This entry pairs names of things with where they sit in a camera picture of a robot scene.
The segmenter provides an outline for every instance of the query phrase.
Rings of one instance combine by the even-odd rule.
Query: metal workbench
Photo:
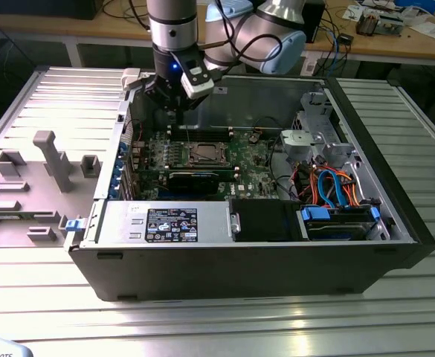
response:
[[[100,157],[120,101],[120,76],[36,72],[0,122],[0,149],[32,145],[37,129],[52,128],[71,160]],[[399,88],[340,84],[435,236],[435,128]],[[33,161],[33,148],[29,155]],[[0,248],[0,336],[38,357],[435,357],[435,252],[363,295],[107,303],[63,248]]]

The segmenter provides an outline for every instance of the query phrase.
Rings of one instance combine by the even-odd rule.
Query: green circuit board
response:
[[[231,198],[278,198],[268,166],[265,165],[269,154],[268,142],[249,144],[250,135],[252,132],[235,131],[232,140],[227,143],[198,143],[171,142],[163,132],[155,133],[145,143],[140,157],[133,159],[134,171],[139,181],[136,199],[179,199],[167,192],[167,178],[171,173],[190,170],[217,173],[223,178],[216,194],[200,199],[224,201]],[[193,156],[193,148],[196,147],[204,147],[207,150],[204,153],[210,152],[208,155],[215,155],[208,147],[217,148],[219,155],[209,157],[196,153]],[[196,158],[193,164],[190,164],[190,156]],[[201,168],[199,160],[204,162],[203,165],[211,163],[216,166]]]

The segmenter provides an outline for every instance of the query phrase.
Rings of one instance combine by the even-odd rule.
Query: computer case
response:
[[[92,20],[102,5],[103,0],[0,0],[0,13]]]

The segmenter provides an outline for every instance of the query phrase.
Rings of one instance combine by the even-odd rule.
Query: floor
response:
[[[37,65],[69,66],[65,47],[51,42],[17,42]],[[6,40],[0,41],[0,118],[29,78],[33,68],[28,61]],[[128,55],[123,47],[81,45],[80,52],[87,67],[125,68],[129,66],[152,68],[151,48],[130,48]],[[300,73],[301,60],[292,70]],[[423,107],[429,93],[435,88],[435,68],[417,65],[394,66],[366,62],[347,61],[344,66],[335,66],[332,77],[355,77],[367,79],[388,78],[398,80],[410,96]],[[435,123],[435,106],[428,112]]]

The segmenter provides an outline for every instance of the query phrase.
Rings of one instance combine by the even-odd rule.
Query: robotic arm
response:
[[[216,0],[207,9],[205,54],[197,45],[196,0],[146,2],[156,75],[145,93],[172,123],[238,62],[285,74],[303,52],[304,0]]]

